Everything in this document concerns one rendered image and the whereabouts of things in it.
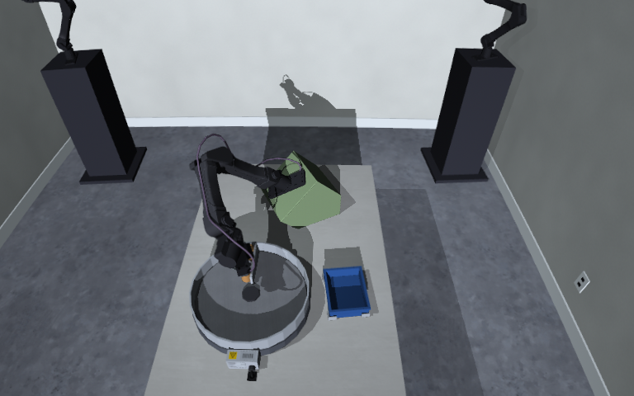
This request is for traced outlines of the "blue open crate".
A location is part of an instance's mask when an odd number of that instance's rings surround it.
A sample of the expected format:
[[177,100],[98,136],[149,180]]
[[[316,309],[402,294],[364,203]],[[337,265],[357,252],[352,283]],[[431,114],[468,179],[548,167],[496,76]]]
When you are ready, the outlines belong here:
[[330,317],[362,316],[371,310],[362,266],[324,269],[324,283]]

